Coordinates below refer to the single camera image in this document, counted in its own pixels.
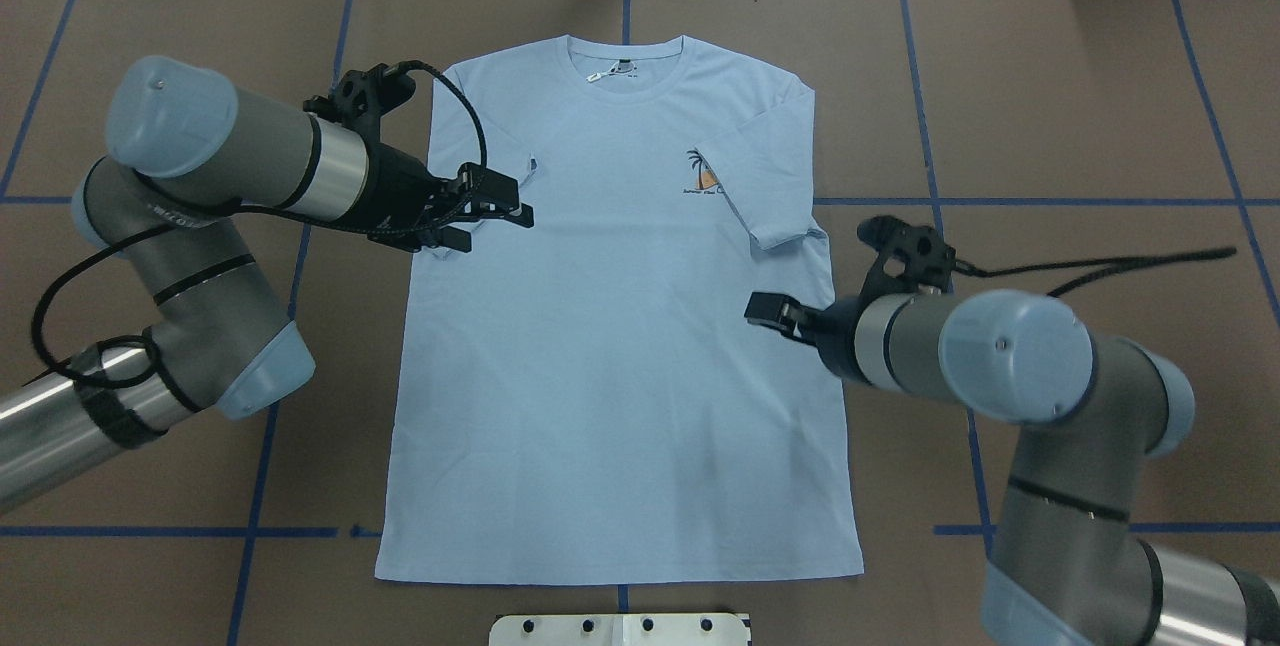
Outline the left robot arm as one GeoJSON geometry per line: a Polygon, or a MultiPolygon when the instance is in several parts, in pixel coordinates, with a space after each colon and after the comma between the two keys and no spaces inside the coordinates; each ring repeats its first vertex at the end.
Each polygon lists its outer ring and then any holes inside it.
{"type": "Polygon", "coordinates": [[[311,380],[308,347],[236,216],[357,233],[407,253],[468,251],[470,223],[535,223],[517,180],[489,166],[477,110],[425,61],[352,69],[294,107],[214,69],[147,55],[113,95],[106,148],[70,200],[95,253],[40,295],[29,342],[45,372],[3,399],[3,510],[192,414],[244,418],[311,380]],[[419,72],[454,96],[476,137],[477,157],[453,177],[381,139],[381,119],[412,98],[419,72]],[[114,257],[131,264],[159,321],[58,358],[45,333],[56,295],[114,257]]]}

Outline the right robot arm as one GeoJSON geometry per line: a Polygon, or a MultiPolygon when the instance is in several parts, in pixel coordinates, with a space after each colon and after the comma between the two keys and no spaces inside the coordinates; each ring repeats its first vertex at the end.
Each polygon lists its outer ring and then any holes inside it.
{"type": "Polygon", "coordinates": [[[801,304],[745,319],[813,345],[831,374],[1014,423],[980,622],[1000,645],[1275,645],[1277,582],[1132,532],[1144,462],[1190,432],[1185,374],[1023,290],[801,304]]]}

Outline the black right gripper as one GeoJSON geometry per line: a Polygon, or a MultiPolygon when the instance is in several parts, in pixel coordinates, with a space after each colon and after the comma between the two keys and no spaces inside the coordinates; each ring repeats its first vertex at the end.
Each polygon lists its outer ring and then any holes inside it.
{"type": "Polygon", "coordinates": [[[858,365],[854,339],[865,310],[859,295],[833,301],[819,310],[782,292],[753,292],[744,319],[754,326],[780,333],[785,339],[805,339],[818,351],[822,365],[847,382],[867,382],[858,365]]]}

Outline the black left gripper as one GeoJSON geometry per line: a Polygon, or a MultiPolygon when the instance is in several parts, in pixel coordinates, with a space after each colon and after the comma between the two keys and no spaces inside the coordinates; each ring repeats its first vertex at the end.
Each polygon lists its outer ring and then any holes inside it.
{"type": "Polygon", "coordinates": [[[419,253],[445,248],[471,251],[471,233],[462,225],[486,219],[521,228],[535,225],[534,209],[522,203],[518,182],[480,164],[462,164],[457,177],[430,175],[420,160],[378,145],[366,194],[370,223],[381,246],[419,253]]]}

